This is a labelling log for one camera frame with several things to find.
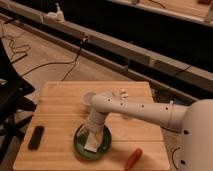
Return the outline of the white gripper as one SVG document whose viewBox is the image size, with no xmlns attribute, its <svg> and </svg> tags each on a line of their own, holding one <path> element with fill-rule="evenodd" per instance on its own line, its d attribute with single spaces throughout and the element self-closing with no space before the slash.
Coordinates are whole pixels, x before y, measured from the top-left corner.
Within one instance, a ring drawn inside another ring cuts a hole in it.
<svg viewBox="0 0 213 171">
<path fill-rule="evenodd" d="M 84 124 L 85 129 L 80 129 L 77 132 L 77 136 L 80 138 L 85 138 L 88 136 L 88 131 L 95 134 L 95 143 L 99 147 L 103 142 L 103 132 L 105 118 L 99 116 L 88 116 Z"/>
</svg>

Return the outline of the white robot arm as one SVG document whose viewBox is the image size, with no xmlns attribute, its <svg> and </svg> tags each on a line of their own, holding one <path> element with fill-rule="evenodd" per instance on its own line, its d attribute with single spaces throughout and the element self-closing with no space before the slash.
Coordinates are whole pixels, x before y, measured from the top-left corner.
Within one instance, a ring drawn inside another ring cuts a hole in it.
<svg viewBox="0 0 213 171">
<path fill-rule="evenodd" d="M 132 102 L 113 92 L 88 92 L 83 103 L 89 115 L 78 128 L 74 141 L 84 137 L 81 148 L 97 154 L 104 142 L 105 121 L 110 113 L 159 125 L 182 137 L 180 171 L 213 171 L 213 99 L 203 99 L 189 106 L 170 103 Z"/>
</svg>

